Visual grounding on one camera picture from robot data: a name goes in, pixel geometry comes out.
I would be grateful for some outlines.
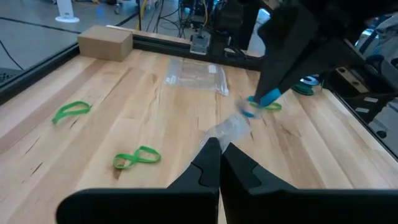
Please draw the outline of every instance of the wood grain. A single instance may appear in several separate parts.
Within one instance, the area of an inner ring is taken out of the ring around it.
[[[189,165],[210,127],[252,95],[259,74],[226,67],[229,96],[164,84],[170,57],[133,50],[123,62],[77,56],[0,107],[0,223],[54,223],[67,195],[91,187],[166,187]],[[84,100],[90,113],[51,123]],[[291,91],[283,109],[250,120],[236,144],[303,189],[398,187],[398,165],[328,90]],[[117,153],[146,145],[158,164],[112,168]],[[220,223],[225,223],[222,209]]]

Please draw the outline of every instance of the gray floor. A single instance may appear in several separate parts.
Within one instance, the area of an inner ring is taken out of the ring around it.
[[[137,6],[134,3],[130,6],[124,5],[121,13],[117,15],[114,13],[114,7],[107,4],[96,5],[89,2],[74,2],[73,11],[75,16],[79,17],[80,22],[65,24],[55,20],[55,17],[58,16],[58,8],[52,4],[51,0],[0,0],[0,6],[0,17],[20,21],[12,22],[0,18],[0,40],[23,69],[37,64],[74,43],[77,36],[77,34],[71,32],[33,26],[23,22],[83,32],[93,25],[116,25],[137,12]],[[174,12],[176,8],[176,0],[165,0],[162,16]],[[150,19],[155,13],[148,28],[149,32],[153,31],[159,12],[160,7],[146,10],[142,20],[142,28],[144,30],[147,29]],[[267,15],[262,14],[259,20],[264,22],[267,18]],[[178,14],[175,13],[169,16],[168,19],[173,22],[177,21]],[[122,26],[135,29],[137,22],[138,17],[136,16]],[[158,33],[177,36],[178,30],[173,24],[161,20]],[[189,39],[195,31],[185,29],[184,33],[185,38]],[[264,53],[264,44],[255,33],[254,31],[249,51],[258,52],[262,55]],[[17,66],[9,59],[2,48],[0,48],[0,67],[17,69]]]

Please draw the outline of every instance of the cardboard box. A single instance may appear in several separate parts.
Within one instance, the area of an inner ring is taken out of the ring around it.
[[[80,54],[104,60],[123,61],[132,50],[132,32],[93,26],[78,37]]]

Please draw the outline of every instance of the clear plastic bag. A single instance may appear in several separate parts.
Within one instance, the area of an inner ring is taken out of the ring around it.
[[[212,90],[229,95],[223,68],[211,63],[200,63],[172,58],[165,83],[197,90]]]
[[[218,138],[222,151],[228,147],[232,141],[239,141],[248,134],[251,129],[246,120],[241,114],[233,114],[221,124],[210,128],[203,139],[200,141],[200,148],[202,148],[207,140],[211,137]]]

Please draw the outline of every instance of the butcher block tabletop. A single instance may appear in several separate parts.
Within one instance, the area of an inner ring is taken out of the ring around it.
[[[0,106],[0,223],[55,223],[58,204],[81,189],[172,183],[203,133],[254,94],[259,72],[223,66],[222,96],[166,85],[171,58],[136,49],[123,62],[76,56]],[[74,101],[91,111],[53,124]],[[277,101],[282,111],[249,120],[251,134],[236,142],[264,168],[300,189],[398,187],[397,162],[330,91],[288,91]],[[113,168],[116,154],[141,145],[162,160]]]

